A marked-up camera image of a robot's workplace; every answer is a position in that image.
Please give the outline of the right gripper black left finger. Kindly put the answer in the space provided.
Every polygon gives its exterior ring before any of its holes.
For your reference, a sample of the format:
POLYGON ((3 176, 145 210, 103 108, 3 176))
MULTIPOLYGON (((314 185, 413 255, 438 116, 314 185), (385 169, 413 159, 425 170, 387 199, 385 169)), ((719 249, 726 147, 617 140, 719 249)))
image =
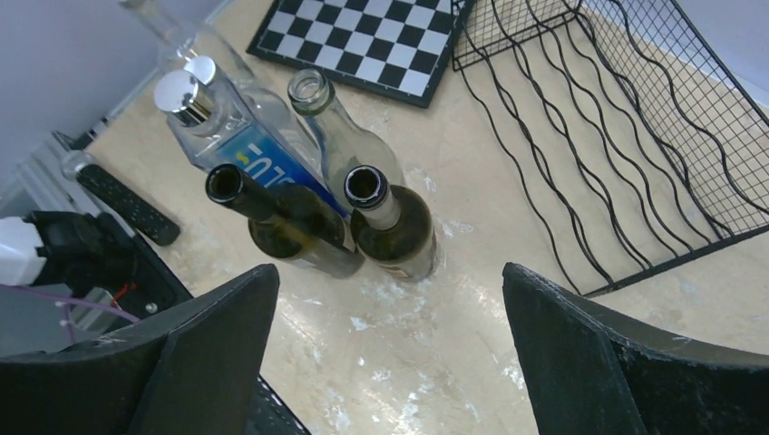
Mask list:
POLYGON ((1 361, 4 434, 269 434, 259 394, 277 308, 274 265, 55 353, 1 361))

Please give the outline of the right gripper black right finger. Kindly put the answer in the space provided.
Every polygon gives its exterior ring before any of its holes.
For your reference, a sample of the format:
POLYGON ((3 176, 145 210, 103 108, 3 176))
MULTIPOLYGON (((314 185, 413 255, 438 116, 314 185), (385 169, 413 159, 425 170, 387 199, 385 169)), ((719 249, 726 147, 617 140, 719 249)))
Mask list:
POLYGON ((542 434, 765 434, 768 359, 645 324, 507 264, 502 292, 542 434))

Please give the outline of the dark green wine bottle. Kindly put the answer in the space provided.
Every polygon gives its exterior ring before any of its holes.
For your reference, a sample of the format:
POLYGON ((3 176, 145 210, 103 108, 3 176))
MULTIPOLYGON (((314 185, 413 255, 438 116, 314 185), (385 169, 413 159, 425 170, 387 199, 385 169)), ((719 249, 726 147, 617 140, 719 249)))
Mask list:
POLYGON ((300 184, 265 188, 233 164, 212 169, 208 198, 248 220, 253 243, 292 266, 345 279, 365 262, 346 220, 317 193, 300 184))

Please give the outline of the black wire wine rack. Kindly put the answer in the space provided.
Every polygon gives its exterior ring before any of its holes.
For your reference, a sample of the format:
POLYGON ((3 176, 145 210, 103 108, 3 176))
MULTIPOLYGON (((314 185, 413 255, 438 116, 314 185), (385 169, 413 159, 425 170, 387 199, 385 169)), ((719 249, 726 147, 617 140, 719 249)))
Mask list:
POLYGON ((768 231, 768 112, 678 1, 453 1, 453 69, 551 276, 613 293, 768 231))

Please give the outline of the clear glass bottle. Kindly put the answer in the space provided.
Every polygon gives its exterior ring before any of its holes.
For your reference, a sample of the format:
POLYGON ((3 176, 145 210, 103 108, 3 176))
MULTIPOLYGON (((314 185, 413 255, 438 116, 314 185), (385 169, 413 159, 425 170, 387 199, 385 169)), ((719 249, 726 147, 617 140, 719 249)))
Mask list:
POLYGON ((336 96, 336 89, 321 72, 301 70, 287 85, 295 111, 313 133, 321 150, 321 173, 330 193, 348 213, 352 206, 344 193, 350 170, 360 165, 380 169, 396 185, 406 184, 393 150, 375 133, 360 127, 336 96))

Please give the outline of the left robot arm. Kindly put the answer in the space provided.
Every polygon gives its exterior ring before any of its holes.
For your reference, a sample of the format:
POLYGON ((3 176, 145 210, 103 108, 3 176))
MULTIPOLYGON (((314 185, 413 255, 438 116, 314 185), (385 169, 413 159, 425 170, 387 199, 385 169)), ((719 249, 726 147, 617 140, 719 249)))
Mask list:
POLYGON ((108 213, 1 219, 1 354, 55 353, 192 298, 108 213))

